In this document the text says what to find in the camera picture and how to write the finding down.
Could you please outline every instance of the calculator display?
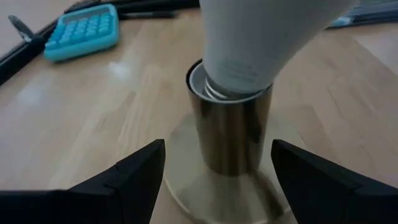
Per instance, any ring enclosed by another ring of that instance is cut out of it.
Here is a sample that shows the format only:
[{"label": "calculator display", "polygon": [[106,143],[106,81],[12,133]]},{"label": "calculator display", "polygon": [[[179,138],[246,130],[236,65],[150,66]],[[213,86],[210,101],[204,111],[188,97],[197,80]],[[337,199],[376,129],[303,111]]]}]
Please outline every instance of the calculator display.
[{"label": "calculator display", "polygon": [[79,20],[82,18],[90,18],[91,16],[101,15],[106,12],[110,12],[108,8],[96,9],[96,10],[92,10],[90,12],[84,12],[84,13],[80,13],[77,15],[68,16],[63,19],[63,23],[68,23],[70,21],[76,21],[76,20]]}]

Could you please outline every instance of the brass base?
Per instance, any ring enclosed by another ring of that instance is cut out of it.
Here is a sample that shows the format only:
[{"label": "brass base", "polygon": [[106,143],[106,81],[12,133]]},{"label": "brass base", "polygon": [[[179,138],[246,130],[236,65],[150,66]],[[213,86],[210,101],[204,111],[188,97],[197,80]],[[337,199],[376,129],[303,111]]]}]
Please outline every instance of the brass base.
[{"label": "brass base", "polygon": [[258,171],[237,177],[205,165],[195,118],[188,115],[167,141],[165,183],[181,209],[200,223],[297,223],[271,161],[271,144],[283,139],[305,148],[296,130],[271,112]]}]

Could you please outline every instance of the calculator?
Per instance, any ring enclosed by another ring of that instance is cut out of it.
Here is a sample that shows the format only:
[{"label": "calculator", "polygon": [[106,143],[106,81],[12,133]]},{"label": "calculator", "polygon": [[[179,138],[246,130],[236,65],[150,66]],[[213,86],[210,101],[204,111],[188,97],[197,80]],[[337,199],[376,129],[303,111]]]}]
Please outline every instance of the calculator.
[{"label": "calculator", "polygon": [[112,4],[64,14],[45,44],[44,57],[57,62],[110,48],[119,40],[119,19]]}]

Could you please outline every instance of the wooden table surface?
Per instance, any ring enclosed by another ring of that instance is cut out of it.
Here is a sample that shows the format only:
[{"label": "wooden table surface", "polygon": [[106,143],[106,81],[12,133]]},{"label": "wooden table surface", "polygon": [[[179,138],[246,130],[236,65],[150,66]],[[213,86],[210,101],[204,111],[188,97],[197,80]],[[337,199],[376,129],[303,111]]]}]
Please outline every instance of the wooden table surface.
[{"label": "wooden table surface", "polygon": [[[200,13],[125,21],[112,50],[37,57],[0,87],[0,188],[69,188],[192,112],[185,74],[203,53]],[[324,31],[277,77],[273,112],[309,151],[398,187],[398,25]],[[162,186],[152,223],[190,223]]]}]

